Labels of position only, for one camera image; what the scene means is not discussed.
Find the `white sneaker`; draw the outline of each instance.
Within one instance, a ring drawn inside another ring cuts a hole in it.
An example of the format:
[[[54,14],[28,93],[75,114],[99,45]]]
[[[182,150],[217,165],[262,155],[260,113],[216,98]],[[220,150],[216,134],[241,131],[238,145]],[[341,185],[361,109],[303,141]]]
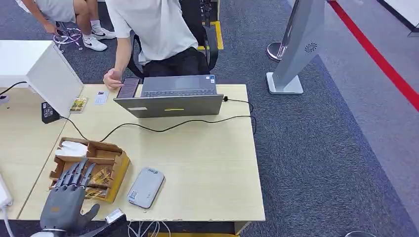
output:
[[[85,47],[96,51],[103,51],[108,47],[106,44],[99,42],[95,37],[90,37],[88,39],[83,38],[83,44]]]
[[[100,30],[93,30],[92,29],[92,35],[97,40],[110,40],[116,38],[115,32],[110,32],[106,30],[105,28],[100,28]]]

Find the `black pants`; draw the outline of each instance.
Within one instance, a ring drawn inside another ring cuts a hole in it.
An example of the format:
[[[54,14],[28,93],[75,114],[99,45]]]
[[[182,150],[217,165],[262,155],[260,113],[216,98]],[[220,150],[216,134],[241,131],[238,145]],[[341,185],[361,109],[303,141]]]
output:
[[[151,61],[143,66],[146,77],[169,77],[210,74],[205,55],[189,48],[168,59]]]

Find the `black cable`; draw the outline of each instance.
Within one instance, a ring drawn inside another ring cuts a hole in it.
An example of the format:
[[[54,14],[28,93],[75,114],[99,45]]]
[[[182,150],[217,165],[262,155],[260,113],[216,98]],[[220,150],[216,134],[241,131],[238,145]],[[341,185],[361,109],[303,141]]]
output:
[[[90,141],[85,136],[83,136],[82,132],[80,132],[79,128],[73,123],[73,121],[71,121],[69,118],[66,118],[66,117],[63,117],[63,116],[60,116],[60,118],[63,118],[63,119],[66,119],[67,121],[69,121],[74,126],[74,128],[77,130],[77,132],[79,132],[79,134],[80,134],[80,136],[82,136],[82,138]]]
[[[90,141],[85,136],[83,136],[82,132],[80,132],[80,130],[77,128],[77,126],[73,123],[73,121],[71,121],[69,118],[62,117],[62,116],[60,116],[60,118],[63,118],[63,119],[68,120],[74,126],[74,128],[77,130],[77,132],[79,132],[79,134],[80,134],[80,136],[82,136],[82,138]],[[123,123],[123,124],[117,126],[116,128],[114,128],[110,133],[108,133],[108,135],[106,135],[105,138],[103,138],[102,140],[100,140],[100,142],[105,141],[106,138],[108,138],[115,130],[117,130],[118,128],[120,128],[122,126],[125,126],[125,125],[139,126],[139,127],[143,128],[143,129],[146,129],[146,130],[149,130],[149,131],[152,131],[152,132],[166,132],[168,130],[171,130],[173,128],[179,127],[179,126],[184,125],[185,123],[189,123],[189,122],[218,123],[218,122],[224,122],[224,121],[228,121],[228,120],[235,119],[235,118],[252,118],[252,119],[254,119],[254,131],[253,131],[253,135],[255,135],[255,133],[256,133],[256,126],[257,126],[257,124],[256,124],[257,123],[256,122],[256,118],[254,116],[249,116],[249,115],[239,115],[239,116],[234,116],[234,117],[230,117],[230,118],[227,118],[227,119],[225,118],[225,119],[218,120],[218,121],[206,121],[206,120],[202,120],[202,119],[192,119],[192,120],[188,120],[188,121],[185,121],[185,122],[181,122],[181,123],[179,123],[179,124],[177,124],[175,126],[168,127],[166,129],[163,129],[163,130],[155,130],[155,129],[152,129],[152,128],[144,127],[144,126],[139,125],[139,124],[136,124],[136,123]]]
[[[244,103],[248,103],[248,104],[249,104],[249,106],[250,106],[250,113],[252,113],[252,112],[253,112],[253,109],[254,109],[253,104],[252,104],[252,103],[250,103],[250,102],[248,102],[248,101],[244,101],[244,100],[233,100],[233,99],[228,98],[227,96],[224,96],[223,100],[224,100],[224,101],[229,101],[229,100],[231,100],[231,101],[237,101],[237,102],[244,102]]]
[[[13,84],[11,87],[9,87],[9,88],[7,88],[5,91],[3,91],[2,93],[0,93],[0,95],[3,95],[4,93],[6,93],[6,92],[8,92],[10,89],[12,89],[13,87],[15,87],[15,86],[17,86],[17,85],[19,85],[19,84],[22,84],[22,83],[27,83],[26,81],[20,81],[20,82],[17,82],[17,83],[15,83],[15,84]]]

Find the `red stripe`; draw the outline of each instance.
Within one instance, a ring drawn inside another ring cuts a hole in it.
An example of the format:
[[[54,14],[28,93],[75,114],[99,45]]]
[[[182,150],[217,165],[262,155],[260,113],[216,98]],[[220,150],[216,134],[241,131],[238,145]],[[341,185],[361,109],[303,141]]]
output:
[[[374,45],[365,37],[362,31],[355,25],[352,19],[346,14],[337,1],[330,0],[330,6],[341,18],[346,27],[352,32],[354,37],[362,45],[365,51],[377,63],[381,70],[394,83],[399,91],[409,100],[409,102],[419,111],[419,94],[400,76],[400,74],[387,62],[384,56],[374,47]]]

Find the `stool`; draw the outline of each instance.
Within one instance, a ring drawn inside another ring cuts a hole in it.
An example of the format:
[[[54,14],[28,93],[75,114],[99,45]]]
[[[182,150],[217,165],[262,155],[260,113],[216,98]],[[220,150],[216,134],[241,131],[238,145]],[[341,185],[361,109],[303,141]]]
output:
[[[67,28],[64,22],[55,22],[57,26],[57,33],[59,36],[54,35],[52,40],[57,44],[58,49],[61,50],[63,53],[64,50],[61,48],[62,44],[70,44],[75,43],[79,50],[83,50],[83,48],[79,44],[79,39],[82,37],[82,32],[77,28]]]

